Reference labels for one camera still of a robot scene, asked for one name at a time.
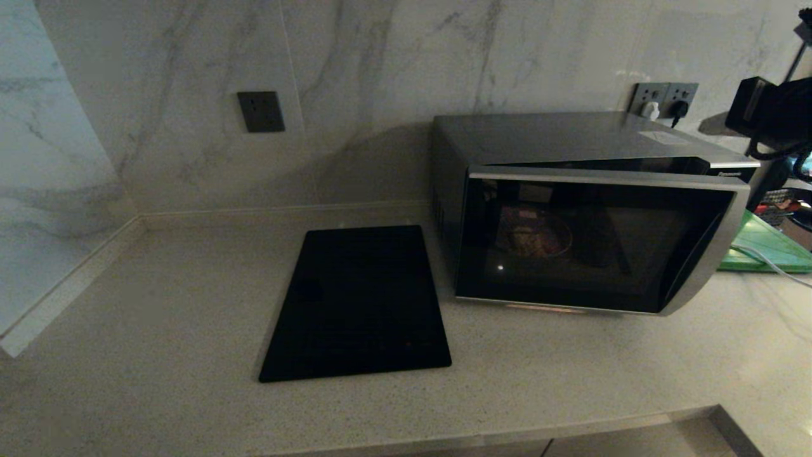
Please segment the silver black microwave oven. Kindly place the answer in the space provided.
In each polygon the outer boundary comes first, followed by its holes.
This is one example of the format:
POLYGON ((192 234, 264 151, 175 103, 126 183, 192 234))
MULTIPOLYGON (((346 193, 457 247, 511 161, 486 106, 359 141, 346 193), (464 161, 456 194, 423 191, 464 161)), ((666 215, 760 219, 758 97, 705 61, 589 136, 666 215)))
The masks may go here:
POLYGON ((748 186, 759 167, 742 154, 621 112, 438 116, 430 130, 429 158, 435 217, 449 255, 453 291, 470 167, 718 176, 748 186))

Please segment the orange snack sticks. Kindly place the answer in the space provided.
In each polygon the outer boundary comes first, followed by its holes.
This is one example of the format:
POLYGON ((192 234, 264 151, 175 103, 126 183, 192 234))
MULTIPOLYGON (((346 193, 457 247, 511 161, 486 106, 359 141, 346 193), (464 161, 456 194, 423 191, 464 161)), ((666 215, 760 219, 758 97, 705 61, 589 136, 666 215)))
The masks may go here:
POLYGON ((546 254, 544 237, 539 231, 530 227, 516 227, 511 233, 511 245, 520 255, 546 254))

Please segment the purple plate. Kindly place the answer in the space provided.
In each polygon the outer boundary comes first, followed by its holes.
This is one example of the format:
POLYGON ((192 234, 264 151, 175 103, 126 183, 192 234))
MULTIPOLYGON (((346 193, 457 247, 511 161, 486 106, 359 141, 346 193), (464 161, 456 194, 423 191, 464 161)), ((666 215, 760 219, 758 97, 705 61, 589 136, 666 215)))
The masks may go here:
POLYGON ((502 208, 496 246, 522 258, 556 258, 572 247, 572 231, 564 219, 548 211, 502 208))

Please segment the black glass microwave door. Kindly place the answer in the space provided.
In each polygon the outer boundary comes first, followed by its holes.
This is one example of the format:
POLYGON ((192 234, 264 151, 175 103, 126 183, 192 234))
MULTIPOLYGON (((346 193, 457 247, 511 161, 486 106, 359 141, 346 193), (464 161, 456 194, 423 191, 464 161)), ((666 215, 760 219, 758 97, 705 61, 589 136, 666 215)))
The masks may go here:
POLYGON ((668 315, 702 289, 742 222, 738 178, 586 169, 470 167, 455 266, 456 297, 668 315), (522 258, 495 240, 502 208, 566 221, 572 247, 522 258))

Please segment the double wall socket with plugs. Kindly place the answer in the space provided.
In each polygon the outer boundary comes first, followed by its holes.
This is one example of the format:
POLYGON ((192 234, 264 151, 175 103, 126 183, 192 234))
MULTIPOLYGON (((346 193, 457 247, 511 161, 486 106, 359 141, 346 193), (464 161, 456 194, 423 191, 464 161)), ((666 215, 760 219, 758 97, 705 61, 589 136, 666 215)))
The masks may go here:
POLYGON ((678 100, 687 101, 690 104, 690 107, 693 103, 694 96, 698 91, 699 83, 696 82, 671 82, 668 84, 667 90, 665 92, 664 98, 662 99, 661 103, 659 104, 659 119, 671 119, 669 115, 669 110, 672 107, 672 104, 678 100))
POLYGON ((635 84, 627 112, 640 117, 640 110, 645 102, 659 102, 664 98, 667 82, 641 82, 635 84))

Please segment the dark single wall socket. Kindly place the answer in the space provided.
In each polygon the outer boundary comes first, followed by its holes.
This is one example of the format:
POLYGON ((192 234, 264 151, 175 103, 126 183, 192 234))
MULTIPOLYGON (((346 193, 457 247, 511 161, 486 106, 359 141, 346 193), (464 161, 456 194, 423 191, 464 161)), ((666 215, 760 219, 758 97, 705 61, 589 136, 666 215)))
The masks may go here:
POLYGON ((276 91, 236 93, 248 133, 281 133, 286 130, 276 91))

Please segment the black induction cooktop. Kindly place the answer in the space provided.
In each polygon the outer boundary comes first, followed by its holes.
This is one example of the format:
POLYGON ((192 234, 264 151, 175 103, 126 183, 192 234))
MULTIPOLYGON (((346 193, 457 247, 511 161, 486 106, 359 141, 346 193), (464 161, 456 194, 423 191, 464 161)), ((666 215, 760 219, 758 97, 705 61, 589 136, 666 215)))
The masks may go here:
POLYGON ((420 226, 305 234, 261 383, 450 365, 420 226))

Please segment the white cabinet front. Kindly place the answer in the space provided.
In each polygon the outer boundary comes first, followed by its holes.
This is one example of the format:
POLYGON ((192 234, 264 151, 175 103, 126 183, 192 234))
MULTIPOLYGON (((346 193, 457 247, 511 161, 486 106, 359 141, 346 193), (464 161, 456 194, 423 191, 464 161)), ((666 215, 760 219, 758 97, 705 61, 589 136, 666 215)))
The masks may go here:
POLYGON ((671 413, 632 428, 552 439, 540 457, 737 457, 707 413, 671 413))

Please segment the green cutting board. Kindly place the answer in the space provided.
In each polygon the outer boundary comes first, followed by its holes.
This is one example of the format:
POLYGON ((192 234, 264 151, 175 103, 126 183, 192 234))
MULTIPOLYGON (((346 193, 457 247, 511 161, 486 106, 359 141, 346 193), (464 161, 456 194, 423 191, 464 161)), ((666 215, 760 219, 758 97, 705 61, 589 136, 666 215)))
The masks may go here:
POLYGON ((758 251, 786 273, 812 273, 812 252, 750 211, 745 211, 734 245, 720 263, 719 271, 774 272, 768 263, 750 251, 758 251))

